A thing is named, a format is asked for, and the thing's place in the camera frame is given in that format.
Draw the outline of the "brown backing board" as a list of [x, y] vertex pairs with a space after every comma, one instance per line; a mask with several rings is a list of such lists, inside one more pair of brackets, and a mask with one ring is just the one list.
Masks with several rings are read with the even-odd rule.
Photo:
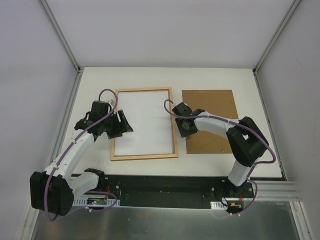
[[[223, 118], [239, 118], [231, 89], [183, 90], [182, 101], [193, 111], [202, 109]], [[186, 137], [185, 141], [187, 154], [232, 153], [228, 140], [213, 133], [198, 131]]]

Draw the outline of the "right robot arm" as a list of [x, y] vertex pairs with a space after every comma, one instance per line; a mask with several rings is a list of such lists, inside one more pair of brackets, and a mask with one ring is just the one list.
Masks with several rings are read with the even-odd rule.
[[180, 136], [185, 139], [187, 154], [232, 154], [234, 164], [226, 177], [224, 189], [237, 197], [243, 191], [256, 161], [270, 145], [254, 120], [226, 119], [203, 109], [192, 110], [184, 102], [172, 109]]

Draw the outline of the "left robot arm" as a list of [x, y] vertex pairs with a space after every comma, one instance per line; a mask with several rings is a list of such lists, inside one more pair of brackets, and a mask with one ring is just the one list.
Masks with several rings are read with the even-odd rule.
[[99, 195], [105, 191], [104, 172], [88, 168], [78, 177], [71, 178], [79, 161], [98, 137], [108, 139], [131, 133], [122, 110], [115, 110], [113, 100], [95, 100], [91, 110], [74, 126], [74, 131], [61, 153], [42, 172], [35, 171], [30, 179], [30, 202], [34, 209], [48, 214], [65, 216], [75, 199], [92, 191]]

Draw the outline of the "left aluminium corner post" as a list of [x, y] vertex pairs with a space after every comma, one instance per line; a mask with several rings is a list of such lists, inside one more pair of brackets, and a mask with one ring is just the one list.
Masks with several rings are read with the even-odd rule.
[[57, 40], [59, 41], [63, 51], [65, 52], [65, 54], [69, 60], [69, 62], [71, 63], [74, 70], [77, 73], [79, 73], [81, 71], [81, 66], [79, 65], [78, 61], [76, 60], [76, 57], [73, 54], [73, 51], [71, 50], [70, 45], [68, 44], [50, 5], [48, 4], [48, 2], [46, 0], [38, 0], [37, 2], [39, 3], [41, 9], [43, 10], [49, 24], [51, 25], [51, 27], [54, 31], [54, 34], [55, 34]]

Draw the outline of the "aluminium corner post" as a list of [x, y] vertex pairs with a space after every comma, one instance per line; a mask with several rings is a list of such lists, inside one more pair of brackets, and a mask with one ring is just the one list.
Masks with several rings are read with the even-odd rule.
[[78, 61], [76, 60], [76, 57], [73, 54], [73, 51], [71, 50], [70, 45], [68, 44], [50, 5], [48, 4], [48, 2], [46, 0], [38, 0], [37, 2], [39, 3], [41, 9], [43, 10], [49, 24], [51, 25], [51, 27], [54, 31], [54, 34], [55, 34], [57, 40], [59, 41], [63, 51], [65, 52], [65, 54], [69, 60], [69, 62], [71, 63], [74, 70], [77, 73], [79, 73], [81, 71], [81, 66], [79, 65]]
[[252, 69], [253, 75], [256, 76], [259, 70], [262, 68], [264, 62], [266, 61], [267, 57], [275, 47], [276, 43], [280, 39], [281, 35], [283, 34], [284, 30], [286, 29], [287, 25], [291, 21], [292, 17], [300, 7], [301, 3], [303, 0], [293, 0], [284, 14], [283, 18], [281, 19], [278, 27], [276, 28], [275, 32], [273, 33], [271, 39], [269, 40], [266, 48], [262, 52], [262, 55], [260, 56], [257, 64], [255, 67]]

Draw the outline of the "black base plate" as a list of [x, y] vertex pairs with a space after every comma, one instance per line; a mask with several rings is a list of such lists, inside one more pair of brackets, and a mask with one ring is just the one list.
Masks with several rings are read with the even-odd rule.
[[179, 209], [210, 209], [211, 202], [236, 204], [241, 209], [254, 197], [251, 183], [229, 191], [225, 182], [224, 177], [107, 175], [103, 193], [82, 197], [120, 200], [119, 207]]

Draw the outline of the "aluminium front rail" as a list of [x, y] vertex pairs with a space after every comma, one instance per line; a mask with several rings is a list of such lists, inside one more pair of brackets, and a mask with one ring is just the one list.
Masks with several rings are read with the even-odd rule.
[[[253, 186], [252, 199], [258, 201], [298, 201], [301, 199], [297, 184], [292, 181], [252, 180], [247, 183]], [[94, 189], [91, 194], [93, 193], [98, 193], [98, 190]]]

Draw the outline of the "right aluminium corner post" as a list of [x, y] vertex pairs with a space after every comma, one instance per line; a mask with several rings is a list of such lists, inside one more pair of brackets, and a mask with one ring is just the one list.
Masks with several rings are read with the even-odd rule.
[[257, 64], [255, 67], [252, 69], [253, 75], [256, 76], [259, 70], [262, 68], [264, 62], [266, 61], [267, 57], [275, 47], [276, 43], [280, 39], [281, 35], [283, 34], [284, 30], [286, 29], [287, 25], [291, 21], [292, 17], [300, 7], [301, 3], [303, 0], [293, 0], [284, 14], [283, 18], [281, 19], [278, 27], [276, 28], [275, 32], [273, 33], [271, 39], [269, 40], [266, 48], [262, 52], [262, 55], [260, 56]]

